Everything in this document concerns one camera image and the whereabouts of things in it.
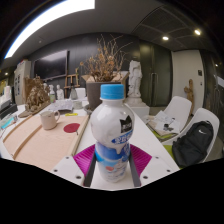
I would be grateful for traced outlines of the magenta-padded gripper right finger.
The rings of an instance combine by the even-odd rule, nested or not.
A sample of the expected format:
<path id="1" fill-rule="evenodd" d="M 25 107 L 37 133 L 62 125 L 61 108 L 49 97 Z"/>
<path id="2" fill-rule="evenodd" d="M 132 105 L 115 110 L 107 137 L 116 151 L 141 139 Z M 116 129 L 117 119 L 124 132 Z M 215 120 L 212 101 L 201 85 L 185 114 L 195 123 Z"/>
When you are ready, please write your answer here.
<path id="1" fill-rule="evenodd" d="M 130 145 L 129 164 L 135 187 L 143 187 L 179 170 L 161 156 L 151 156 L 134 145 Z"/>

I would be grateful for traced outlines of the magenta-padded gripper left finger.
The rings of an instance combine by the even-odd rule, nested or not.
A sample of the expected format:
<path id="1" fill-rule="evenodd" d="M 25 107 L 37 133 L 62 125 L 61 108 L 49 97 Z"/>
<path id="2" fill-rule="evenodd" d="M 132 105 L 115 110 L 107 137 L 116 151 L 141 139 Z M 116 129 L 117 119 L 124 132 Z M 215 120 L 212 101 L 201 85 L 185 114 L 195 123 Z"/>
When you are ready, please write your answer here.
<path id="1" fill-rule="evenodd" d="M 98 181 L 95 146 L 89 146 L 75 156 L 65 156 L 51 173 L 79 186 L 94 188 Z"/>

